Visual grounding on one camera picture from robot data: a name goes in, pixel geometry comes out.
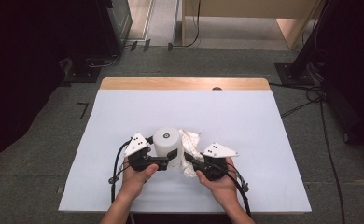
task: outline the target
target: person's left hand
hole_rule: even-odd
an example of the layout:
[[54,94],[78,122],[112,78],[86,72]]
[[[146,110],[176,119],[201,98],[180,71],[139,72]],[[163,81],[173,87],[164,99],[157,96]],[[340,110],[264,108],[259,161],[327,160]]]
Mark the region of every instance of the person's left hand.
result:
[[[129,163],[127,158],[125,158],[124,167],[127,166],[129,166]],[[158,168],[157,164],[151,164],[145,170],[137,172],[132,167],[128,167],[123,171],[123,184],[118,196],[123,195],[127,197],[126,199],[133,201],[141,194],[144,184],[156,173]]]

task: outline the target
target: white tabletop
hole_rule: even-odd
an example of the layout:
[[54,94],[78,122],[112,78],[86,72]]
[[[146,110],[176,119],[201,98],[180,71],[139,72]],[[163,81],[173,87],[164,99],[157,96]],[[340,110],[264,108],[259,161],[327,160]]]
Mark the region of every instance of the white tabletop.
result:
[[[237,151],[240,156],[233,161],[249,183],[246,195],[253,213],[311,212],[270,90],[99,90],[59,210],[106,211],[111,204],[108,179],[120,146],[136,132],[150,137],[162,127],[204,130],[200,150],[218,142]],[[176,168],[154,174],[132,211],[223,212],[197,178],[184,177]]]

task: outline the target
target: table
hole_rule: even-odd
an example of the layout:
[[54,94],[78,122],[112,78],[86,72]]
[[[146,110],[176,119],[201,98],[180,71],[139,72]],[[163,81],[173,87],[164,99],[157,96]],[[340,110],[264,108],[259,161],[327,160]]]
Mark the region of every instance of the table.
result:
[[[212,91],[214,87],[223,91]],[[106,211],[110,206],[107,179],[121,144],[137,131],[150,137],[165,126],[196,133],[205,129],[198,149],[216,141],[238,151],[234,164],[249,183],[247,197],[253,213],[311,211],[267,80],[193,77],[105,78],[59,210]],[[177,168],[154,174],[131,211],[223,212],[198,179],[184,177]]]
[[[182,45],[186,16],[197,17],[200,0],[182,2]],[[307,23],[317,16],[324,0],[201,0],[200,17],[275,18],[290,49],[294,49]]]

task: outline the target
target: forearm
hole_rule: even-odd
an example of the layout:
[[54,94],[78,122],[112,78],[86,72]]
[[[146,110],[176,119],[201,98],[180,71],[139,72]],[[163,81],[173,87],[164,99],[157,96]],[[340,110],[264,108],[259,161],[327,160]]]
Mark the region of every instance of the forearm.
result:
[[132,204],[132,198],[119,194],[101,220],[101,224],[125,224]]
[[244,211],[241,205],[238,203],[228,203],[222,205],[228,217],[233,224],[254,224],[255,222]]

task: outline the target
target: black metal base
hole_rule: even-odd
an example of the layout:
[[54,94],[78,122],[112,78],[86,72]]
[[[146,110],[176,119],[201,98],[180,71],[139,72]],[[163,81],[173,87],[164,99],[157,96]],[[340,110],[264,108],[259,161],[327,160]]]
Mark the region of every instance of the black metal base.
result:
[[77,71],[74,66],[69,69],[63,82],[66,83],[95,83],[100,75],[101,68],[86,68]]
[[297,78],[292,77],[289,67],[292,63],[274,63],[277,69],[278,76],[280,76],[281,83],[285,86],[301,85],[301,86],[314,86],[314,81],[311,76],[304,70],[303,74]]

